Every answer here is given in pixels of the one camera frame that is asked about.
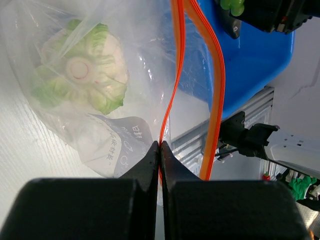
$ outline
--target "orange zipper seal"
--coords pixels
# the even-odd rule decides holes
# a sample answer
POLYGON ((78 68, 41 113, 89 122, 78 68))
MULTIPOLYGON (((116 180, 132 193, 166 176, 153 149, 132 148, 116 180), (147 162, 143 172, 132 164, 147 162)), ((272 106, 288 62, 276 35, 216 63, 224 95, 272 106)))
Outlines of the orange zipper seal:
POLYGON ((202 180, 210 180, 212 166, 214 164, 216 149, 219 140, 220 125, 225 99, 226 67, 224 55, 218 38, 201 11, 196 0, 184 0, 184 9, 193 21, 200 35, 203 37, 213 59, 214 87, 213 101, 209 120, 208 133, 206 137, 204 155, 199 177, 202 180))
POLYGON ((175 84, 173 88, 173 92, 171 95, 170 102, 166 109, 160 136, 159 136, 159 145, 161 146, 162 140, 164 137, 167 120, 172 108, 172 104, 174 102, 174 98, 178 89, 178 84, 180 80, 180 76, 184 66, 184 58, 185 58, 185 49, 186 49, 186 22, 185 22, 185 12, 184 12, 184 0, 171 0, 171 12, 172 12, 172 23, 173 23, 173 32, 175 38, 175 62, 176 62, 176 76, 175 76, 175 84))
POLYGON ((184 11, 192 20, 200 35, 203 37, 210 54, 213 58, 214 69, 214 94, 212 108, 209 120, 208 133, 204 148, 204 156, 200 169, 199 177, 202 180, 209 180, 211 177, 212 166, 214 163, 215 153, 218 145, 220 125, 222 119, 225 85, 226 85, 226 67, 224 56, 218 38, 212 29, 210 23, 203 14, 196 0, 171 0, 171 11, 173 19, 173 30, 176 45, 176 79, 172 96, 167 107, 162 127, 160 131, 159 144, 162 144, 167 119, 172 108, 173 100, 178 88, 185 55, 186 45, 186 24, 184 11))

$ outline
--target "green object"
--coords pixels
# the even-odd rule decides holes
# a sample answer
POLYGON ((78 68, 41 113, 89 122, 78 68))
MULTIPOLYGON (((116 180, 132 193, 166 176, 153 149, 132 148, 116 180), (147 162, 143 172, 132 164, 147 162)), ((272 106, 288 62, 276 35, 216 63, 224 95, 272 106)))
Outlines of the green object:
POLYGON ((221 0, 220 6, 223 10, 230 10, 235 17, 240 16, 245 11, 245 0, 221 0))
POLYGON ((230 0, 231 6, 233 8, 240 8, 244 5, 245 0, 230 0))
POLYGON ((231 14, 235 17, 239 17, 245 11, 245 6, 231 7, 231 14))
POLYGON ((230 10, 231 8, 231 0, 221 0, 220 6, 223 10, 230 10))
POLYGON ((289 183, 292 188, 290 191, 293 194, 294 200, 301 200, 305 198, 306 190, 310 185, 316 183, 317 179, 315 177, 310 178, 309 176, 304 176, 303 179, 295 178, 289 183))
POLYGON ((71 20, 43 45, 41 53, 47 64, 34 70, 31 94, 44 108, 69 101, 91 105, 107 115, 123 106, 126 63, 119 41, 106 25, 99 23, 77 39, 81 23, 71 20))

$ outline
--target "lettuce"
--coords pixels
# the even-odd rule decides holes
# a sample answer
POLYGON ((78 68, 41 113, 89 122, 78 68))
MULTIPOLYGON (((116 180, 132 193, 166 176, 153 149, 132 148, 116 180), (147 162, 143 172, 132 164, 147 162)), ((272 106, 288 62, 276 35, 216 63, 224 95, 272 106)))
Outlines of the lettuce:
POLYGON ((80 20, 71 20, 43 45, 44 61, 31 77, 31 94, 45 108, 70 101, 89 104, 107 115, 123 106, 127 90, 121 45, 101 23, 74 43, 80 24, 80 20))

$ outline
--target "blue container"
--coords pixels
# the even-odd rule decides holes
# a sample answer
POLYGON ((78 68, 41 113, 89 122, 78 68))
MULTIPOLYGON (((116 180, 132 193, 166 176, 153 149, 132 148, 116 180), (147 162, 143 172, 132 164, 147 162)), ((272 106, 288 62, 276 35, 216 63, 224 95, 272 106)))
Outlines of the blue container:
MULTIPOLYGON (((214 0, 198 0, 205 16, 217 35, 224 56, 226 86, 222 118, 227 118, 253 95, 273 80, 289 64, 294 48, 294 33, 265 33, 242 23, 240 37, 229 37, 216 18, 214 0)), ((212 58, 203 39, 188 38, 187 33, 184 69, 179 88, 208 102, 211 110, 213 99, 214 69, 212 58)))

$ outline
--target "black cable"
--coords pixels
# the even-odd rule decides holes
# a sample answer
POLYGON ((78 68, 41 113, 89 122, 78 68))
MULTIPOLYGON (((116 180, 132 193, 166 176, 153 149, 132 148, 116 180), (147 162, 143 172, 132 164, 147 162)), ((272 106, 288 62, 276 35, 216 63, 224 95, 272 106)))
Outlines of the black cable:
POLYGON ((231 150, 229 150, 229 151, 219 152, 219 153, 217 153, 217 154, 214 155, 214 156, 215 156, 215 157, 219 157, 219 156, 231 154, 231 153, 234 153, 234 152, 237 152, 237 151, 238 151, 238 148, 235 148, 235 149, 231 149, 231 150))

